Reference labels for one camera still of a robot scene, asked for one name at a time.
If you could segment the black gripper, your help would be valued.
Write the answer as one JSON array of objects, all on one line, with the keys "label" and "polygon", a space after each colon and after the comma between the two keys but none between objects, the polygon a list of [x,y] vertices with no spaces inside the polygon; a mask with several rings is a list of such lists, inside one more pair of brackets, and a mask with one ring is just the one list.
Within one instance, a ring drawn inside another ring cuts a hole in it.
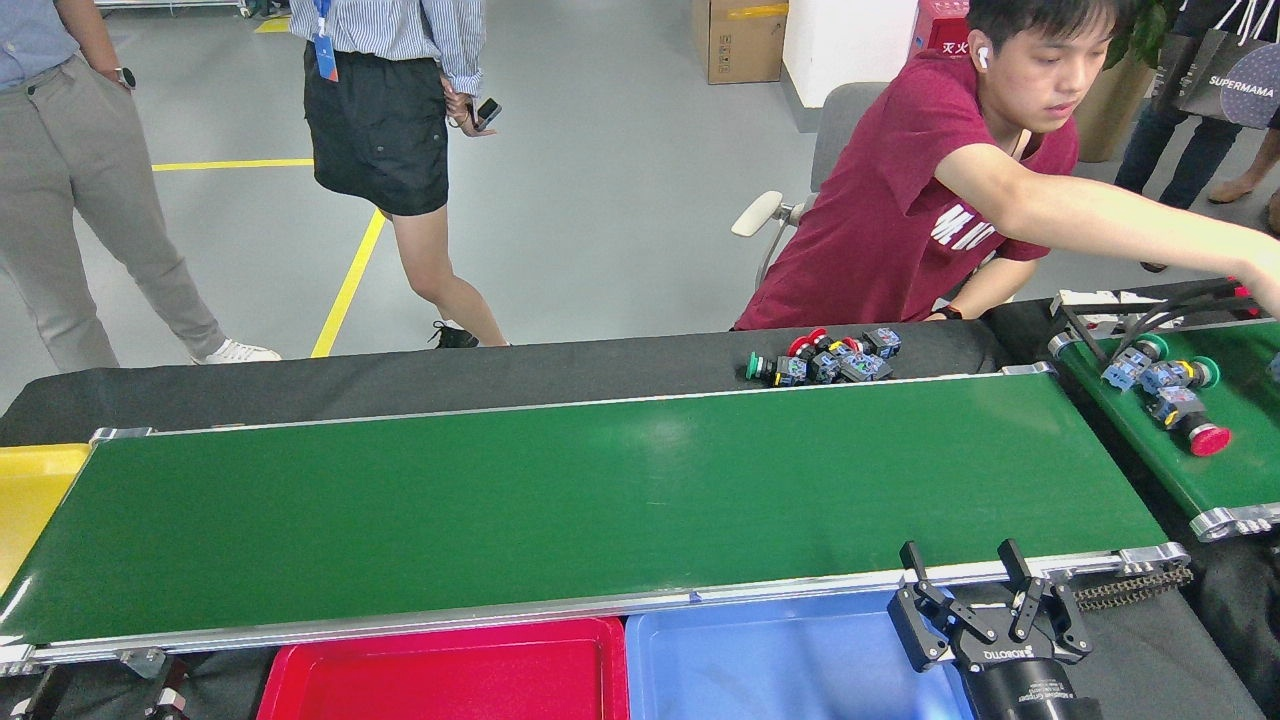
[{"label": "black gripper", "polygon": [[1100,701],[1078,694],[1065,673],[1096,647],[1074,593],[1033,574],[1015,539],[1005,539],[997,553],[1012,592],[1014,643],[989,644],[991,625],[929,580],[915,542],[902,544],[902,566],[915,579],[900,585],[888,612],[913,670],[956,657],[977,719],[1100,719]]}]

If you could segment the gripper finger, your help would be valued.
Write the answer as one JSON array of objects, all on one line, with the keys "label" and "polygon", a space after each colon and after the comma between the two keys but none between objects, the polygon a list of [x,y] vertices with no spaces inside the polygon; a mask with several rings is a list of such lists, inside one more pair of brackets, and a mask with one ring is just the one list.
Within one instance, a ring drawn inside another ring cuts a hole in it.
[{"label": "gripper finger", "polygon": [[63,666],[49,666],[35,688],[8,712],[9,719],[55,719],[63,702]]},{"label": "gripper finger", "polygon": [[146,719],[189,719],[186,697],[180,693],[188,678],[188,665],[177,656],[166,656],[145,707]]}]

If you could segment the seated person's right hand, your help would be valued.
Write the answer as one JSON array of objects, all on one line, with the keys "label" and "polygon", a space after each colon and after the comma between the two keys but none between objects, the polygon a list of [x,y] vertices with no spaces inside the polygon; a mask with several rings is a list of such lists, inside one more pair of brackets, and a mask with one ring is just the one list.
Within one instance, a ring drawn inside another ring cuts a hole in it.
[{"label": "seated person's right hand", "polygon": [[1258,305],[1277,320],[1280,309],[1277,246],[1258,251],[1247,265],[1247,272],[1242,274],[1242,283],[1251,291]]}]

